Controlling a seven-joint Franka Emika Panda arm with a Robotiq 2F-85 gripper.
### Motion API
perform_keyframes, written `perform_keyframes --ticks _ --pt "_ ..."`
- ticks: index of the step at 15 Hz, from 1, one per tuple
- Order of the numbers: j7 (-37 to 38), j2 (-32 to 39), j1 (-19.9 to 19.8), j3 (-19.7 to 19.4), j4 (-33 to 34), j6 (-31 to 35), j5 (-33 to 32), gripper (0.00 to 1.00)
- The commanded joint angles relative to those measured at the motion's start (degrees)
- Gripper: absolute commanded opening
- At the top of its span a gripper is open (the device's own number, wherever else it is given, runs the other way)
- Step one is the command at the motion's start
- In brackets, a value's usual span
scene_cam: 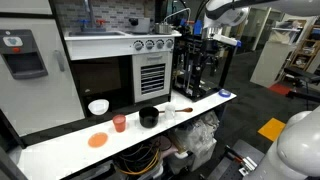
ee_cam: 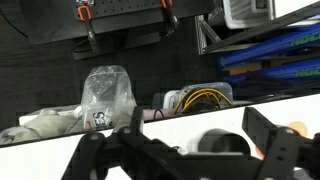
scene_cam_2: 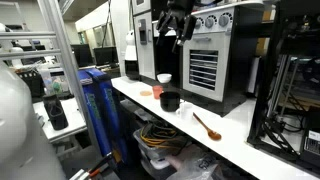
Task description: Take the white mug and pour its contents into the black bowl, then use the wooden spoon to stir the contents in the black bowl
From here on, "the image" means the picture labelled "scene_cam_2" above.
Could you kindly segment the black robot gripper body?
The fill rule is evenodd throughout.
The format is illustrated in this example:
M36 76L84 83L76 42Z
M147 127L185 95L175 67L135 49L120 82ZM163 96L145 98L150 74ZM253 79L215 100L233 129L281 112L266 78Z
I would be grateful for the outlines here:
M156 26L159 34L165 36L174 30L178 41L190 40L197 21L192 15L194 5L195 0L168 0L168 10L160 13Z

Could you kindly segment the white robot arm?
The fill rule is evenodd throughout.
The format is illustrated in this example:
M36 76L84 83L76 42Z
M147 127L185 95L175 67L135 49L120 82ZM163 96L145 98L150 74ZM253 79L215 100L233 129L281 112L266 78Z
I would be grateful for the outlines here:
M48 29L44 32L1 32L1 60L54 55L61 63L84 118L89 117L76 60L67 42L62 14L56 0L37 0ZM51 50L14 52L18 39L50 39ZM0 64L0 180L67 180L33 107L27 84L6 64Z

